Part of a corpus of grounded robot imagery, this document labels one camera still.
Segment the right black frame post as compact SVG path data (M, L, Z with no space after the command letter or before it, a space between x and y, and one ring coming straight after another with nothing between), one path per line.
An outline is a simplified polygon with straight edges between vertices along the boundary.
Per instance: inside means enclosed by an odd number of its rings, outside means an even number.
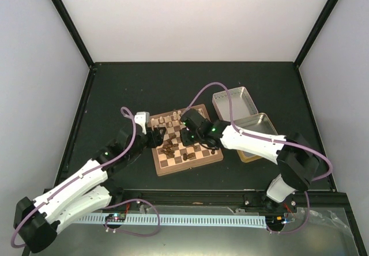
M308 55L310 49L312 48L314 42L316 41L317 37L319 36L321 30L323 29L324 25L326 24L328 18L330 17L331 13L333 12L336 4L339 0L327 0L316 19L310 33L307 36L302 48L300 49L295 61L294 66L298 69L301 67L303 61L305 60L306 56Z

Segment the black front rail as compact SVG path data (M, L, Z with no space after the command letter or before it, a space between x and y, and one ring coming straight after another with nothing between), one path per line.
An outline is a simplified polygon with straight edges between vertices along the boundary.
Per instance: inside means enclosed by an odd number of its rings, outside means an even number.
M348 197L344 193L331 191L295 192L283 201L274 202L264 191L154 191L154 190L125 190L110 202L111 205L128 199L144 199L153 205L174 206L229 206L245 209L249 212L277 213L286 209L295 211L297 207L313 208L345 208Z

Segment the left black frame post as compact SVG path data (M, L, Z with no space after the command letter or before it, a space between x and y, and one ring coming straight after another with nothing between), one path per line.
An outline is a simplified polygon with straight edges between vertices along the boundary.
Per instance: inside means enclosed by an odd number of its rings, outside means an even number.
M67 8L65 4L63 3L63 0L51 0L52 4L54 5L55 9L57 10L60 18L62 19L67 31L69 32L71 38L74 41L74 44L77 46L81 56L83 57L85 63L87 66L91 69L94 67L95 63L85 45L83 42L69 12L67 11Z

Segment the pile of dark chess pieces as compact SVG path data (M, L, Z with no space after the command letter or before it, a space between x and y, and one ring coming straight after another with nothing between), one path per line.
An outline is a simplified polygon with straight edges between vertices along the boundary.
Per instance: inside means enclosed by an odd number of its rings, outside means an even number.
M182 161L192 160L196 158L195 146L183 146L179 137L171 134L165 138L161 147L157 150L159 160L175 159Z

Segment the wooden chess board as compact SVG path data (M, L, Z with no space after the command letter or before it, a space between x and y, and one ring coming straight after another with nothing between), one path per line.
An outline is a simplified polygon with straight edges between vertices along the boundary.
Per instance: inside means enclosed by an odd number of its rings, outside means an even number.
M185 126L180 121L184 109L152 115L148 125L152 129L165 127L163 144L152 149L155 169L158 176L164 176L216 163L223 160L221 150L209 150L198 143L184 146L180 130Z

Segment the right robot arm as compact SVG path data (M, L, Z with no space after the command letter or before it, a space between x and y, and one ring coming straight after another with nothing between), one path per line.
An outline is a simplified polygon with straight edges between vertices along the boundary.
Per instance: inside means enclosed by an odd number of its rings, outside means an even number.
M270 135L243 129L235 124L217 120L211 122L197 110L185 111L180 121L184 146L198 143L210 150L241 150L260 156L276 164L279 174L262 197L263 207L274 212L295 191L307 191L319 166L319 159L303 145L288 140L284 135Z

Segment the pink rimmed metal tin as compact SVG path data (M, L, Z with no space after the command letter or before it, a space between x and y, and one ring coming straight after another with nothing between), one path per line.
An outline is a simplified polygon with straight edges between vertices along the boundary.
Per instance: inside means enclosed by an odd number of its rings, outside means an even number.
M234 121L258 113L258 110L246 87L229 89ZM230 121L229 101L226 91L214 93L212 103L219 119Z

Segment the row of white chess pieces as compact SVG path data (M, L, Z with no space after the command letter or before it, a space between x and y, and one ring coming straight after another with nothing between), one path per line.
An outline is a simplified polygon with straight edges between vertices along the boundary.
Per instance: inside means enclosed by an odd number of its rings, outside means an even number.
M182 116L182 110L152 115L149 118L149 124L152 127L165 126L167 128L180 127L182 129L184 128L184 124L180 121L181 116Z

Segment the black frame post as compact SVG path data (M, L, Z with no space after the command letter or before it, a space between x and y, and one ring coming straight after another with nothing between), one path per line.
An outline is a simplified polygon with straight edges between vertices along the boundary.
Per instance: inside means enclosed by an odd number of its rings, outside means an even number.
M69 32L71 38L74 41L74 44L77 46L81 56L83 57L85 63L87 66L91 69L94 67L95 63L85 45L83 42L69 12L67 11L67 8L65 4L63 3L63 0L51 0L52 4L54 5L55 9L57 10L60 18L62 19L67 31Z
M316 19L310 33L307 36L302 48L300 49L295 61L294 66L298 69L301 67L303 61L305 60L306 56L308 55L310 49L312 48L314 42L316 41L317 37L319 36L321 30L323 29L324 25L326 24L328 18L330 17L331 13L333 12L336 4L339 0L327 0Z

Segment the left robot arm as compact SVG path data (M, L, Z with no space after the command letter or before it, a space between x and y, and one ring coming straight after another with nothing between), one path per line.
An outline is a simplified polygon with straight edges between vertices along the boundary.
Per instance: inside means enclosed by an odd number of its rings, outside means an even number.
M145 127L142 132L118 136L98 150L76 173L44 194L18 201L14 235L32 253L46 249L71 223L96 210L118 209L130 204L115 175L133 163L144 149L164 142L165 127Z

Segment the small circuit board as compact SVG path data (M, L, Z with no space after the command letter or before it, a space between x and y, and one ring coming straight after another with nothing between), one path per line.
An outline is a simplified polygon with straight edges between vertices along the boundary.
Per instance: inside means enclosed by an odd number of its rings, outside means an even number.
M126 214L125 213L111 213L108 214L106 217L106 221L107 222L119 222L122 223L124 222L126 219Z

